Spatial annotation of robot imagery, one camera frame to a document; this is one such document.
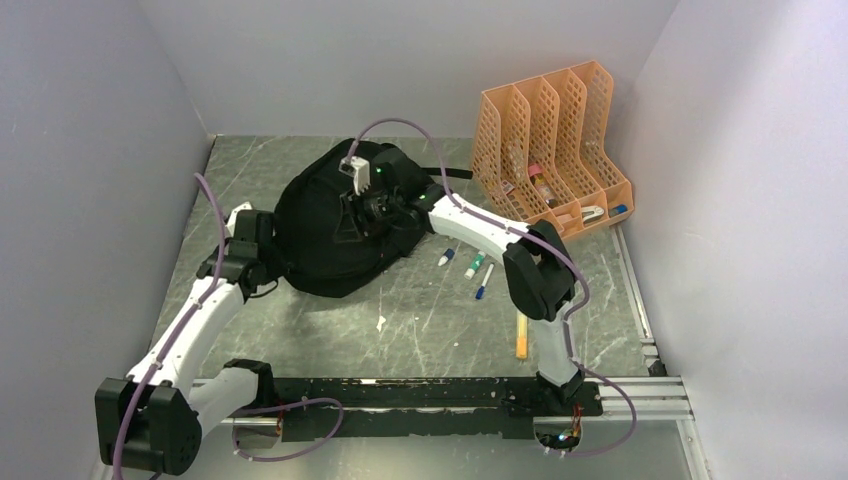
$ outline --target green marker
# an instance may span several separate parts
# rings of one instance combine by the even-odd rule
[[[483,264],[483,259],[486,258],[486,254],[483,251],[477,252],[477,256],[474,257],[474,261],[471,262],[471,265],[468,267],[468,270],[465,271],[465,278],[471,280],[471,277],[477,273],[477,269],[480,268],[480,265]]]

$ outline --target backpack strap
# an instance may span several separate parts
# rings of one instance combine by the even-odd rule
[[[424,173],[434,177],[442,175],[442,170],[439,167],[424,167]],[[459,178],[461,180],[471,180],[474,177],[474,172],[464,168],[445,168],[445,173],[451,178]]]

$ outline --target white wall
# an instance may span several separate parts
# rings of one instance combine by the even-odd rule
[[[848,8],[682,0],[633,95],[627,238],[715,478],[848,478]]]
[[[0,477],[87,478],[210,141],[134,0],[0,2]]]
[[[599,60],[627,95],[677,0],[140,0],[211,132],[473,135],[484,89]],[[414,136],[407,127],[386,135]]]

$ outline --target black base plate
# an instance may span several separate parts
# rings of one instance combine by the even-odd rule
[[[582,384],[564,405],[552,408],[534,377],[480,378],[276,378],[283,403],[330,397],[345,406],[337,437],[500,434],[532,439],[533,417],[570,416],[579,403],[583,416],[603,414],[598,385]],[[284,414],[282,441],[326,435],[338,412],[296,409]]]

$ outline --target green marble surface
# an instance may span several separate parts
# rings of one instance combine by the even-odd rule
[[[206,177],[225,212],[245,201],[273,210],[285,185],[340,140],[218,137]],[[423,139],[376,140],[397,144],[423,166],[437,165]],[[448,166],[468,167],[471,140],[439,142]],[[453,180],[452,187],[472,203],[490,208],[474,182]],[[199,195],[154,341],[174,319],[198,265],[215,242],[211,209]],[[580,358],[605,375],[647,375],[612,232],[603,230],[567,247],[592,290],[591,302],[574,319]],[[438,267],[436,262],[446,248],[455,249],[456,256]],[[475,254],[474,248],[456,240],[428,235],[409,258],[343,299],[314,297],[282,282],[267,297],[248,302],[229,323],[199,376],[214,377],[232,358],[269,362],[276,376],[533,375],[532,336],[529,359],[515,358],[516,312],[503,268],[495,268],[481,301],[474,299],[480,278],[463,277]],[[386,321],[378,330],[380,315]]]

